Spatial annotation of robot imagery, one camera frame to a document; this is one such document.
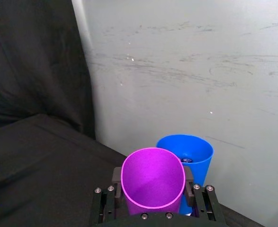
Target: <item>black table surface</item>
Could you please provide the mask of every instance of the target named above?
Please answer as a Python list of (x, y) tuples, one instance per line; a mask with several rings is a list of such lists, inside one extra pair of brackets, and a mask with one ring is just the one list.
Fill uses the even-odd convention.
[[(0, 227), (87, 227), (93, 190), (124, 159), (46, 115), (0, 128)], [(262, 226), (222, 209), (230, 227)]]

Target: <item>blue cup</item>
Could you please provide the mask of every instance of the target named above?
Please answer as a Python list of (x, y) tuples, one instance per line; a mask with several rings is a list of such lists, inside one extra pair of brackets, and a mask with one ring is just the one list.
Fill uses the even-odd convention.
[[(207, 141), (191, 135), (170, 135), (160, 139), (156, 147), (169, 150), (178, 156), (184, 166), (190, 167), (194, 183), (203, 186), (214, 153)], [(191, 212), (192, 208), (187, 206), (186, 198), (183, 196), (180, 214)]]

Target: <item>screw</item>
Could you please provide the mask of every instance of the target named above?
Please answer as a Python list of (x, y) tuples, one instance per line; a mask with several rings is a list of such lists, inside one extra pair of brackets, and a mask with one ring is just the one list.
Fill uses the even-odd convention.
[(108, 190), (109, 190), (110, 192), (113, 191), (114, 189), (115, 189), (115, 188), (114, 188), (114, 186), (112, 186), (112, 185), (108, 187)]
[(198, 184), (195, 184), (194, 189), (200, 189), (200, 186)]
[(173, 217), (172, 213), (166, 213), (165, 216), (167, 219), (172, 219), (172, 217)]
[(144, 220), (148, 219), (148, 214), (143, 213), (143, 214), (141, 215), (141, 218), (144, 219)]
[(209, 191), (213, 191), (214, 190), (213, 186), (211, 186), (211, 185), (207, 186), (206, 189), (209, 190)]
[(191, 163), (192, 159), (191, 158), (182, 158), (181, 162), (185, 162), (185, 163)]
[(95, 189), (95, 193), (100, 193), (101, 191), (102, 191), (102, 189), (100, 189), (100, 188)]

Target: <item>plastic cup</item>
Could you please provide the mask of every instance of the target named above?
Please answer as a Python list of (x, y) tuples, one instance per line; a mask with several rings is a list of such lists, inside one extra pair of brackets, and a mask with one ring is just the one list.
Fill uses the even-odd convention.
[(185, 186), (180, 159), (161, 148), (144, 148), (122, 165), (121, 184), (130, 215), (178, 212)]
[[(214, 150), (205, 140), (191, 135), (170, 135), (160, 139), (156, 145), (171, 151), (180, 159), (191, 159), (192, 162), (182, 162), (189, 166), (194, 177), (194, 183), (203, 186)], [(191, 207), (186, 204), (185, 196), (182, 197), (181, 214), (191, 213)]]

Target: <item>cup rim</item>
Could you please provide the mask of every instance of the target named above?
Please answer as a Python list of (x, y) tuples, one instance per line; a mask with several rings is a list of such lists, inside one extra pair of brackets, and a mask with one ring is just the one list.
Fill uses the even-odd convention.
[[(181, 169), (182, 169), (182, 173), (183, 173), (183, 186), (181, 188), (181, 191), (179, 192), (179, 194), (177, 195), (177, 197), (169, 202), (169, 203), (166, 203), (162, 206), (157, 206), (157, 207), (148, 207), (148, 206), (144, 206), (136, 201), (134, 201), (128, 194), (127, 192), (125, 191), (125, 188), (124, 188), (124, 184), (123, 184), (123, 170), (124, 170), (124, 167), (125, 167), (125, 162), (129, 159), (129, 157), (131, 157), (133, 154), (135, 153), (138, 153), (142, 150), (146, 150), (146, 149), (156, 149), (156, 150), (163, 150), (163, 151), (166, 151), (166, 152), (169, 152), (171, 155), (173, 155), (177, 160), (178, 160), (178, 163), (180, 164), (181, 166)], [(125, 196), (133, 203), (135, 204), (136, 206), (139, 206), (139, 207), (142, 207), (142, 208), (146, 208), (146, 209), (149, 209), (149, 210), (157, 210), (157, 209), (161, 209), (161, 208), (165, 208), (165, 207), (168, 207), (170, 205), (172, 205), (173, 203), (175, 203), (183, 194), (184, 192), (184, 188), (185, 188), (185, 180), (186, 180), (186, 177), (185, 177), (185, 170), (184, 170), (184, 166), (182, 165), (182, 162), (180, 161), (180, 159), (174, 154), (172, 153), (171, 151), (169, 150), (166, 150), (166, 149), (163, 149), (163, 148), (142, 148), (142, 149), (139, 149), (139, 150), (136, 150), (135, 152), (131, 153), (123, 162), (122, 164), (122, 169), (121, 169), (121, 185), (122, 185), (122, 189), (123, 189), (123, 193), (125, 194)]]
[(199, 164), (199, 163), (202, 163), (202, 162), (206, 162), (208, 160), (210, 160), (212, 158), (212, 156), (214, 155), (214, 148), (213, 146), (211, 146), (211, 144), (209, 142), (207, 142), (205, 139), (202, 139), (201, 137), (198, 137), (198, 136), (194, 136), (194, 135), (189, 135), (189, 134), (171, 134), (171, 135), (167, 135), (167, 136), (164, 136), (162, 137), (161, 139), (158, 140), (158, 142), (156, 143), (156, 147), (158, 148), (158, 144), (159, 142), (166, 138), (166, 137), (172, 137), (172, 136), (189, 136), (189, 137), (195, 137), (195, 138), (198, 138), (200, 140), (203, 140), (204, 142), (208, 143), (209, 146), (211, 147), (211, 154), (208, 158), (204, 159), (203, 161), (199, 161), (199, 162), (192, 162), (192, 163), (186, 163), (186, 165), (194, 165), (194, 164)]

